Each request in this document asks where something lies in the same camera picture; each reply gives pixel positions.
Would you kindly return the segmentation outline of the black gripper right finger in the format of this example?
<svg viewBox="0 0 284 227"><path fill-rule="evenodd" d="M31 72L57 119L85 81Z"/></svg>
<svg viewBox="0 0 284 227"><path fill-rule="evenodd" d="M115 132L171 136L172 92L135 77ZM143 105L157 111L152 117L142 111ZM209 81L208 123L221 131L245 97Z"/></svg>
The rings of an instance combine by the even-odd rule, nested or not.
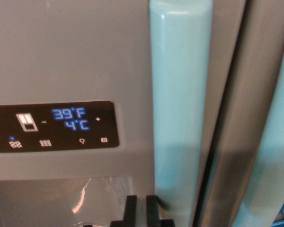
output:
<svg viewBox="0 0 284 227"><path fill-rule="evenodd" d="M157 195L146 196L146 224L148 227L175 227L173 219L161 219L159 206L162 204Z"/></svg>

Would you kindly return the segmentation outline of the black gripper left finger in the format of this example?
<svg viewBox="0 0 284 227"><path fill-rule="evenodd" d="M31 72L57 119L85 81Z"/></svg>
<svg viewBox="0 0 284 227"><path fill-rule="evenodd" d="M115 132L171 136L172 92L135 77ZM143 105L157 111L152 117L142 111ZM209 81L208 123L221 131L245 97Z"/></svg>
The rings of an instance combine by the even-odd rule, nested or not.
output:
<svg viewBox="0 0 284 227"><path fill-rule="evenodd" d="M136 208L137 208L137 196L136 195L127 196L123 219L111 221L110 227L135 227Z"/></svg>

